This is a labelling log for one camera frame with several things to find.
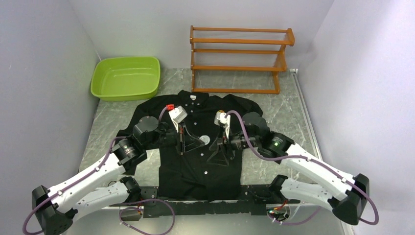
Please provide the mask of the white round brooch back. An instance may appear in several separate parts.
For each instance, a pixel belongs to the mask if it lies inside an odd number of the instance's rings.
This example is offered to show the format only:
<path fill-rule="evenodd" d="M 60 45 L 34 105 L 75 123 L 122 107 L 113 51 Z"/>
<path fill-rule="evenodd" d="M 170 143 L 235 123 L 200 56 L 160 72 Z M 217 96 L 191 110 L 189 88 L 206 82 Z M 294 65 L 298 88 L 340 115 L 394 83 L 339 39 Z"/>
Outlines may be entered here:
<path fill-rule="evenodd" d="M 204 145 L 208 145 L 210 143 L 210 137 L 207 135 L 200 136 L 199 140 L 202 141 Z"/>

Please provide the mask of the black button shirt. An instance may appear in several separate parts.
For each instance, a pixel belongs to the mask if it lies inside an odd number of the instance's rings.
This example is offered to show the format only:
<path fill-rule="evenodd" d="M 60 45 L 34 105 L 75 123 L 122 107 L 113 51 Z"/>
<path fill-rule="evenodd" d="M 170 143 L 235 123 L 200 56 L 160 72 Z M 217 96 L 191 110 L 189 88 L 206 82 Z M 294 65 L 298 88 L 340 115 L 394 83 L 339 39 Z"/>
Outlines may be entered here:
<path fill-rule="evenodd" d="M 224 97 L 208 93 L 181 90 L 177 94 L 160 95 L 138 105 L 130 123 L 117 136 L 132 134 L 133 127 L 145 116 L 158 117 L 162 109 L 174 104 L 187 112 L 184 119 L 187 130 L 197 137 L 206 135 L 214 142 L 220 127 L 214 124 L 219 110 L 237 111 L 241 116 L 256 112 L 263 115 L 260 106 L 247 98 L 228 94 Z M 218 165 L 222 155 L 209 146 L 202 146 L 181 155 L 175 147 L 160 148 L 159 194 L 173 199 L 232 200 L 240 193 L 242 151 L 236 150 L 229 162 Z"/>

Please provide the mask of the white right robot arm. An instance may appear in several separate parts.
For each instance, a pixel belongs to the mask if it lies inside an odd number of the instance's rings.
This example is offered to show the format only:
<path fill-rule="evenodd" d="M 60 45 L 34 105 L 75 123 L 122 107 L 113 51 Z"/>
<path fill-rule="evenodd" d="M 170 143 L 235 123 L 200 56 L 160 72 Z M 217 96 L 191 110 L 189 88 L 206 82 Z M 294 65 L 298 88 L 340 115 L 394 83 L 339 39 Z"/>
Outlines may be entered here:
<path fill-rule="evenodd" d="M 354 176 L 325 163 L 286 135 L 271 131 L 256 112 L 240 116 L 234 110 L 220 110 L 214 124 L 220 127 L 220 134 L 212 145 L 216 148 L 212 157 L 221 153 L 229 160 L 235 151 L 250 149 L 258 158 L 293 168 L 313 181 L 310 184 L 276 176 L 268 188 L 273 202 L 301 200 L 331 211 L 349 225 L 369 223 L 362 214 L 366 204 L 373 208 L 375 205 L 369 196 L 366 175 Z"/>

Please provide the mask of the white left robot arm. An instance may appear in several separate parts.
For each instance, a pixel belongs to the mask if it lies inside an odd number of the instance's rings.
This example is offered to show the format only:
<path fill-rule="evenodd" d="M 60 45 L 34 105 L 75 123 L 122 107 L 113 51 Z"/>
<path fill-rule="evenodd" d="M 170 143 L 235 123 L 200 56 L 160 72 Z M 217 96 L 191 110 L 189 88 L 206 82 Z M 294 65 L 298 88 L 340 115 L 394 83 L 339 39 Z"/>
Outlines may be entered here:
<path fill-rule="evenodd" d="M 35 188 L 32 214 L 42 233 L 60 235 L 76 220 L 106 206 L 141 203 L 142 190 L 133 175 L 148 150 L 172 147 L 182 154 L 209 144 L 208 136 L 187 129 L 183 116 L 172 122 L 170 127 L 156 117 L 143 117 L 130 135 L 112 140 L 106 154 L 91 166 L 58 185 Z"/>

